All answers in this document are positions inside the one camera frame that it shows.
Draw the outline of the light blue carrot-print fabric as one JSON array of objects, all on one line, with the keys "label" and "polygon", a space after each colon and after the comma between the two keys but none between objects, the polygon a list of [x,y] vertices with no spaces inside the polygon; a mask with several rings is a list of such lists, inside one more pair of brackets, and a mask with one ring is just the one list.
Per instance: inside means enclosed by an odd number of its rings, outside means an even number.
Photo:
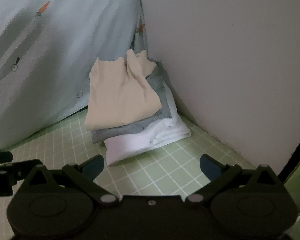
[{"label": "light blue carrot-print fabric", "polygon": [[88,104],[96,59],[147,48],[140,0],[0,0],[0,151]]}]

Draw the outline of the pink beige garment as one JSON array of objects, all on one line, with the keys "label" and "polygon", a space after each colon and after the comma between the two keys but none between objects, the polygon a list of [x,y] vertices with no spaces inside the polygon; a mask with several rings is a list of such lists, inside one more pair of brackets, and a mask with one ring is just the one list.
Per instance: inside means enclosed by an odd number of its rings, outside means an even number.
[{"label": "pink beige garment", "polygon": [[146,80],[156,66],[149,61],[146,50],[136,54],[130,49],[126,57],[114,61],[96,58],[89,73],[85,128],[114,128],[144,119],[141,108],[157,96]]}]

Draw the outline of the grey folded garment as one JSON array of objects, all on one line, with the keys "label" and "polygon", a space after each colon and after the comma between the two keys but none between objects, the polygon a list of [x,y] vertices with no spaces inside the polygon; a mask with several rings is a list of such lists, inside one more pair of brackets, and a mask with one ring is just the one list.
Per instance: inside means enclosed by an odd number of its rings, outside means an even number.
[{"label": "grey folded garment", "polygon": [[150,123],[159,119],[172,117],[166,99],[166,92],[163,83],[164,79],[162,78],[164,69],[160,62],[155,63],[157,66],[146,80],[157,96],[154,97],[155,100],[153,102],[147,103],[141,108],[141,110],[143,110],[142,117],[144,117],[144,119],[119,127],[94,130],[91,132],[93,143],[102,142],[106,139],[119,135],[140,133],[146,129]]}]

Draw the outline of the white folded garment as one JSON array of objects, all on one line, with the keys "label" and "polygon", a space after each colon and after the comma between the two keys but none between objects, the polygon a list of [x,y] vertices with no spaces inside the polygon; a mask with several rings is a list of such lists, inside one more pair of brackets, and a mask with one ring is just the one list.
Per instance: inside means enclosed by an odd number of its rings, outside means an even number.
[{"label": "white folded garment", "polygon": [[163,84],[172,117],[152,122],[140,133],[119,135],[105,140],[108,166],[191,136],[190,129],[177,112],[170,88],[167,83]]}]

